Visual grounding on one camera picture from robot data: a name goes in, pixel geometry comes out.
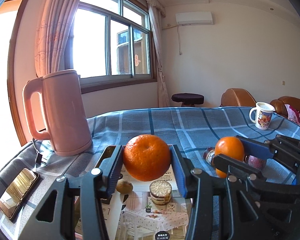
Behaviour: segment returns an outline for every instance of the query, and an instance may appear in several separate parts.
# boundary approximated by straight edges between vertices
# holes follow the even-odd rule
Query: brown leather sofa
[[[291,105],[297,111],[300,112],[300,98],[294,98],[289,96],[280,97],[278,99],[272,100],[270,104],[274,107],[275,112],[288,118],[288,112],[285,105]]]
[[[220,106],[256,106],[253,96],[242,88],[229,88],[221,97]]]

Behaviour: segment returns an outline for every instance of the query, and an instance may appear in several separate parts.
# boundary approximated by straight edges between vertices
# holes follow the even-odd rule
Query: stool
[[[180,93],[172,95],[171,99],[174,102],[182,102],[181,106],[195,107],[194,105],[203,104],[204,96],[198,94]]]

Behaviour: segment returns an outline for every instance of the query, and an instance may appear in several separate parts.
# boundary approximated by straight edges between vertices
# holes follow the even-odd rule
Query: air conditioner
[[[178,25],[213,25],[211,12],[176,13]]]

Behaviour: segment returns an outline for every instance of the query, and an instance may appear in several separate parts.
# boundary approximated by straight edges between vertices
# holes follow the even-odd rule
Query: white wall
[[[41,20],[45,0],[29,0],[23,13],[18,30],[14,62],[15,93],[22,128],[29,141],[32,136],[28,132],[23,108],[22,89],[28,80],[36,78],[34,66],[34,44],[38,22]],[[157,83],[131,85],[122,88],[97,91],[83,95],[84,107],[88,117],[109,111],[148,108],[158,106]],[[32,97],[34,121],[38,130],[44,128],[39,97]]]
[[[87,93],[82,100],[88,118],[110,111],[158,107],[157,82]]]
[[[169,97],[198,93],[203,106],[220,105],[228,88],[247,89],[256,101],[300,98],[300,30],[265,11],[229,3],[166,7],[162,25],[176,24],[180,12],[211,11],[214,25],[163,30],[163,71]],[[180,103],[171,101],[172,106]]]

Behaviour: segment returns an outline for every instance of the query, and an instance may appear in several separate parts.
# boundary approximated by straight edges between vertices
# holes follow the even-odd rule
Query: orange fruit
[[[142,134],[132,138],[123,151],[123,164],[135,179],[160,178],[170,167],[169,146],[158,136]]]
[[[214,155],[224,154],[238,161],[243,161],[244,147],[242,142],[236,137],[223,137],[221,138],[214,149]],[[218,169],[216,173],[220,178],[226,178],[226,174]]]

